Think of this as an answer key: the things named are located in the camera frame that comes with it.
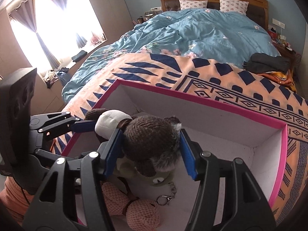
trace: white patterned pillow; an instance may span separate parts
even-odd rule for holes
[[[236,11],[243,15],[246,15],[249,2],[244,2],[240,0],[219,0],[219,1],[220,1],[220,11],[222,12]]]
[[[206,8],[207,1],[180,0],[181,10],[186,8]]]

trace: wooden headboard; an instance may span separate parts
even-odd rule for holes
[[[249,19],[259,24],[265,30],[268,29],[268,5],[267,0],[241,0],[249,2],[246,15]],[[163,11],[181,10],[179,0],[161,0]],[[208,0],[208,8],[220,9],[219,0]]]

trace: nightstand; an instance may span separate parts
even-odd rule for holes
[[[296,64],[296,52],[294,50],[293,51],[288,50],[287,48],[281,46],[279,43],[273,43],[273,44],[276,47],[276,49],[279,51],[281,56],[290,59],[290,62],[291,62],[290,71],[291,71],[291,75],[293,76],[294,67]]]

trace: metal screw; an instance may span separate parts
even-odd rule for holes
[[[211,156],[211,152],[209,152],[209,151],[202,151],[201,155],[203,157],[210,157]]]
[[[65,158],[64,157],[60,157],[57,159],[57,164],[63,164],[65,162]]]
[[[243,164],[243,160],[242,160],[241,158],[236,158],[236,159],[235,159],[235,162],[236,162],[237,164]]]
[[[93,152],[91,152],[91,153],[89,154],[89,156],[90,156],[91,158],[98,157],[98,152],[93,151]]]

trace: keychain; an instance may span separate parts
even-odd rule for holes
[[[170,188],[171,188],[171,195],[170,195],[170,196],[168,196],[168,195],[161,195],[161,196],[158,196],[157,199],[156,199],[156,202],[157,202],[157,204],[160,205],[160,206],[165,206],[165,205],[167,205],[167,204],[170,205],[169,202],[170,202],[172,199],[175,198],[175,194],[177,193],[177,189],[175,188],[174,183],[173,183],[173,182],[169,182],[168,184],[169,184],[169,186],[170,186]],[[163,203],[163,204],[159,203],[159,202],[158,202],[158,201],[159,201],[159,198],[165,198],[165,199],[166,199],[166,202]]]

